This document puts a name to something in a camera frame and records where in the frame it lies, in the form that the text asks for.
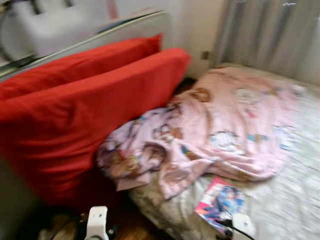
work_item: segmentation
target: pillowcase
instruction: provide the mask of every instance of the pillowcase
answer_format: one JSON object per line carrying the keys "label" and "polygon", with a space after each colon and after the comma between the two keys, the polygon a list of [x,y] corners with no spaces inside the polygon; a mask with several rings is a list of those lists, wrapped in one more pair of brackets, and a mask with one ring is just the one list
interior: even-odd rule
{"label": "pillowcase", "polygon": [[94,168],[114,129],[164,106],[189,62],[166,50],[86,79],[0,101],[0,152],[51,205],[88,210],[117,201]]}
{"label": "pillowcase", "polygon": [[161,50],[162,35],[134,38],[66,56],[0,83],[0,100],[53,88],[133,63]]}

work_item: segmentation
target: white wall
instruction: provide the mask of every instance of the white wall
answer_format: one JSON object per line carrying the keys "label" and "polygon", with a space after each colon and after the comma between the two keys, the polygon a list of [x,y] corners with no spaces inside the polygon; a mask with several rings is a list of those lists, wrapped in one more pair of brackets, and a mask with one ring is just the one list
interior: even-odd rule
{"label": "white wall", "polygon": [[209,69],[209,60],[201,59],[202,51],[210,51],[218,39],[225,0],[187,1],[187,50],[192,57],[188,75],[198,78]]}
{"label": "white wall", "polygon": [[168,11],[172,16],[173,45],[188,51],[192,62],[188,75],[200,77],[209,69],[202,51],[212,51],[224,12],[225,0],[116,0],[120,18],[147,8]]}

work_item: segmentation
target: cartoon character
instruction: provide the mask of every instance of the cartoon character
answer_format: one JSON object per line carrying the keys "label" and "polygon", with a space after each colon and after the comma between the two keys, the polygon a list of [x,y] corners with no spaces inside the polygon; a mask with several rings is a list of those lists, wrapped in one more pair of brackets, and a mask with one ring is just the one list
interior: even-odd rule
{"label": "cartoon character", "polygon": [[171,113],[170,119],[178,118],[182,114],[181,110],[181,100],[177,97],[174,97],[168,104],[167,104],[167,112]]}
{"label": "cartoon character", "polygon": [[255,143],[260,143],[262,141],[267,141],[269,138],[261,134],[249,134],[248,139]]}
{"label": "cartoon character", "polygon": [[176,139],[182,139],[180,127],[170,127],[168,124],[164,124],[153,130],[154,139],[161,139],[165,135],[172,135]]}
{"label": "cartoon character", "polygon": [[133,123],[128,131],[128,135],[127,135],[128,139],[133,139],[136,137],[136,134],[137,134],[140,126],[144,123],[144,121],[146,119],[147,118],[145,116],[140,116],[139,118],[137,118],[136,120],[133,121]]}
{"label": "cartoon character", "polygon": [[271,88],[268,91],[263,91],[262,94],[267,95],[267,96],[271,95],[271,96],[278,97],[279,96],[279,92],[281,92],[282,90],[283,90],[282,87],[276,86],[276,87]]}
{"label": "cartoon character", "polygon": [[192,160],[197,160],[201,159],[201,157],[197,154],[195,154],[193,151],[190,151],[187,149],[185,145],[181,145],[181,151],[188,157],[188,159]]}
{"label": "cartoon character", "polygon": [[218,131],[210,135],[209,141],[211,147],[226,152],[233,152],[238,155],[243,155],[244,151],[238,143],[238,136],[230,131]]}
{"label": "cartoon character", "polygon": [[208,89],[204,87],[198,87],[194,91],[190,92],[189,95],[201,103],[208,103],[211,102],[212,96]]}
{"label": "cartoon character", "polygon": [[279,147],[286,151],[292,151],[296,143],[293,126],[273,126],[276,141],[279,144]]}
{"label": "cartoon character", "polygon": [[256,92],[249,88],[237,88],[234,92],[235,99],[245,107],[245,112],[250,118],[258,115],[257,103],[260,101]]}
{"label": "cartoon character", "polygon": [[112,178],[134,177],[140,169],[139,158],[132,152],[125,155],[121,150],[114,150],[111,153],[111,162],[112,164],[105,168]]}
{"label": "cartoon character", "polygon": [[142,157],[148,162],[148,165],[151,166],[151,170],[158,171],[160,170],[160,165],[165,161],[167,157],[167,150],[155,143],[147,143],[142,150]]}

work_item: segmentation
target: magazine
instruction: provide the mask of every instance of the magazine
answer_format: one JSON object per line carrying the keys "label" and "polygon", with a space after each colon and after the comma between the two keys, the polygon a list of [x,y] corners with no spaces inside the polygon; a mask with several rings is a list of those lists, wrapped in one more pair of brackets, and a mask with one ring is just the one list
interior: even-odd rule
{"label": "magazine", "polygon": [[227,181],[215,177],[205,191],[195,212],[212,227],[224,234],[227,227],[216,220],[232,219],[244,205],[245,197],[242,192]]}

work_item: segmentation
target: headboard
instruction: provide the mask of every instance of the headboard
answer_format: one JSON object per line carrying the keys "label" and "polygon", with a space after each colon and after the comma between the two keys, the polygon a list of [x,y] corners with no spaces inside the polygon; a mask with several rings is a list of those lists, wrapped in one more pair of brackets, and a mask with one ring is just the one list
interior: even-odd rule
{"label": "headboard", "polygon": [[85,41],[42,57],[26,67],[20,69],[9,67],[8,69],[0,71],[0,82],[53,60],[127,39],[138,37],[146,38],[163,33],[162,49],[165,50],[172,47],[171,31],[170,15],[165,11],[158,11],[117,25]]}

